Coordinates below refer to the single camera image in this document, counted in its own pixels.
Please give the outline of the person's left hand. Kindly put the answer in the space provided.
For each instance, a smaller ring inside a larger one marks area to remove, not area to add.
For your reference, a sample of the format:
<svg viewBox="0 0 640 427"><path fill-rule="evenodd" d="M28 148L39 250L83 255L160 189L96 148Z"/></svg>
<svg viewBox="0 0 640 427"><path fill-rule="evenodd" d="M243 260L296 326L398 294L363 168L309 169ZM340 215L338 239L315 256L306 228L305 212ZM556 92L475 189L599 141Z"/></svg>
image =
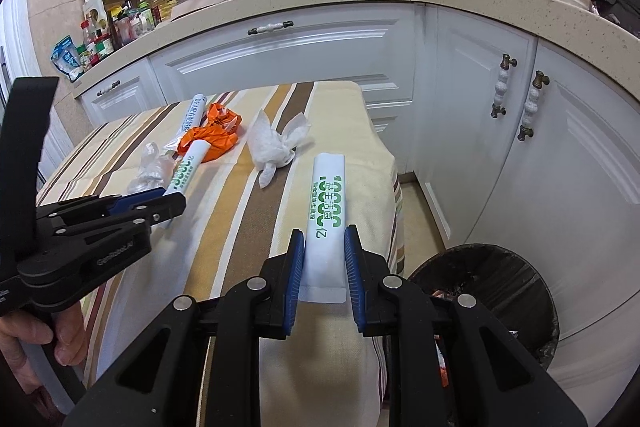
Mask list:
<svg viewBox="0 0 640 427"><path fill-rule="evenodd" d="M78 365L88 353L88 337L80 303L60 312L50 327L24 311L14 311L1 317L1 352L26 395L41 384L32 369L22 343L47 345L56 340L55 358L63 366Z"/></svg>

